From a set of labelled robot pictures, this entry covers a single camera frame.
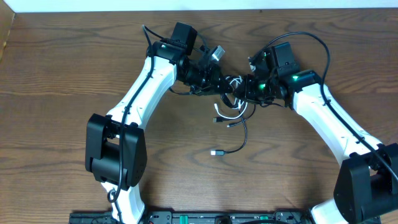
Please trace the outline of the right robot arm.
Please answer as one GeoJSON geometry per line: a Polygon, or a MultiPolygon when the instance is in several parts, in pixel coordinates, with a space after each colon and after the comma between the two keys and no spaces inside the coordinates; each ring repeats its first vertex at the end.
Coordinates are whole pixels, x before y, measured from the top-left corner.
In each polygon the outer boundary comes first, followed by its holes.
{"type": "Polygon", "coordinates": [[[321,77],[302,70],[288,42],[249,58],[252,74],[237,98],[269,106],[275,100],[302,116],[331,149],[340,171],[333,197],[310,210],[314,223],[365,223],[397,210],[397,144],[366,132],[333,98],[321,77]]]}

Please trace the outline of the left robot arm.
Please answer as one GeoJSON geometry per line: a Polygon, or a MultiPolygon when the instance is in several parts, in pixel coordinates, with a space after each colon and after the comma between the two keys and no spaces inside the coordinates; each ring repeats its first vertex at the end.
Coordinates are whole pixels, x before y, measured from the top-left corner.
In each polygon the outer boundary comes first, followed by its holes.
{"type": "Polygon", "coordinates": [[[145,205],[139,182],[147,164],[144,131],[163,95],[177,81],[192,95],[231,93],[219,61],[224,49],[206,45],[191,60],[198,32],[178,22],[169,38],[149,42],[143,68],[126,95],[106,115],[93,114],[86,126],[85,168],[106,189],[117,223],[139,223],[145,205]]]}

